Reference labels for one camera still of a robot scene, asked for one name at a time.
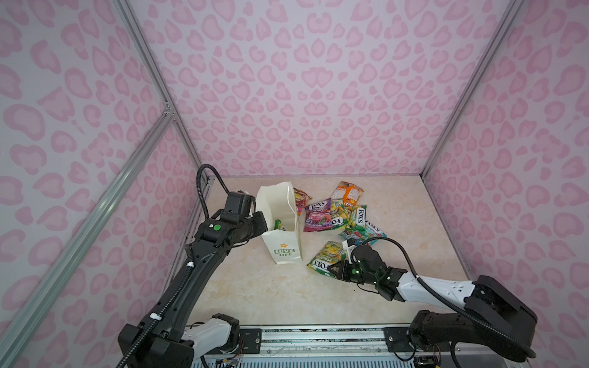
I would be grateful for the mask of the green Fox's candy bag front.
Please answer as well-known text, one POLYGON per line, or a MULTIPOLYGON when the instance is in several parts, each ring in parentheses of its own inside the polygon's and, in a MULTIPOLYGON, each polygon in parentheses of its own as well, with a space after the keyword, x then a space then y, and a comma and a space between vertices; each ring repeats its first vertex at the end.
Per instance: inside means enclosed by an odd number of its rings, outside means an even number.
POLYGON ((319 274, 336 278, 334 272, 330 271, 329 268, 346 258, 346 251, 343 250, 341 244, 337 242, 327 242, 319 253, 308 262, 307 266, 319 274))

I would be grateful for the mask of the teal mint blossom candy bag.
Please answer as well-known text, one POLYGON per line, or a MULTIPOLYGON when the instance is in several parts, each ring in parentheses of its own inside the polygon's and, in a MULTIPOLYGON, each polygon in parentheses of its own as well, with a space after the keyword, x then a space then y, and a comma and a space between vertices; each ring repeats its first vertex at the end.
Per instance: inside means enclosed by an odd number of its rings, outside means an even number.
POLYGON ((366 239, 374 237, 387 237, 387 234, 370 221, 366 221, 365 227, 346 228, 339 236, 344 239, 354 239, 354 241, 363 242, 366 239))

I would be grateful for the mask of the white paper gift bag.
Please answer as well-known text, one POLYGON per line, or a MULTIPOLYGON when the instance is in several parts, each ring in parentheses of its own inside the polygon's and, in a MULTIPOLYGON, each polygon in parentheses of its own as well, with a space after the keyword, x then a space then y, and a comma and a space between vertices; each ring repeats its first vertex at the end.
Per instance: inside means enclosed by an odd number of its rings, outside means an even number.
POLYGON ((299 215, 293 189, 291 182, 261 186, 256 198, 258 210, 263 212, 268 226, 262 240, 277 265, 302 261, 299 215), (276 219, 282 220, 285 231, 275 230, 276 219))

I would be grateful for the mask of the green yellow Fox's candy bag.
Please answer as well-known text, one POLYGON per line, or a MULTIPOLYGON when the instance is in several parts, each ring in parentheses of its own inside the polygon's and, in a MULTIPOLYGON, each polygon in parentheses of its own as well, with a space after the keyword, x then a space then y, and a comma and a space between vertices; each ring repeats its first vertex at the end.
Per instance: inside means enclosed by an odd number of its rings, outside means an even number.
POLYGON ((332 199, 330 214, 333 229, 364 228, 368 208, 366 205, 348 205, 342 199, 332 199))

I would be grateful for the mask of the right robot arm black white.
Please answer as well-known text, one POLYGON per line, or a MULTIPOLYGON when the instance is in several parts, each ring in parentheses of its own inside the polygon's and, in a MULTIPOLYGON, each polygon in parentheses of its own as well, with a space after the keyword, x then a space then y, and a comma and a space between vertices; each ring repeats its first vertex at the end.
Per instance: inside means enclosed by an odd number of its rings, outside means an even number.
POLYGON ((532 341, 537 315, 492 277, 465 282, 428 278, 414 268, 387 265, 369 245, 352 248, 328 269, 343 282, 373 286, 387 301, 447 308, 446 313, 417 312, 406 331, 406 341, 415 349, 470 343, 514 362, 536 357, 532 341))

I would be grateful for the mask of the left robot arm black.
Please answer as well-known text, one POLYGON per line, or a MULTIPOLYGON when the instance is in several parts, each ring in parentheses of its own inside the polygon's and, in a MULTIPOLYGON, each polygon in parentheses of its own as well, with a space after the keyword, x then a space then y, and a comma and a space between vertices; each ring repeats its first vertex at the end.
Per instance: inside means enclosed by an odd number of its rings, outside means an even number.
POLYGON ((207 282, 236 245, 268 230, 256 199, 242 192, 228 194, 224 208, 199 225, 186 245, 187 260, 156 305, 138 325, 126 324, 117 341, 123 354, 119 367, 190 367, 197 358, 242 347, 239 321, 215 314, 189 328, 189 316, 207 282))

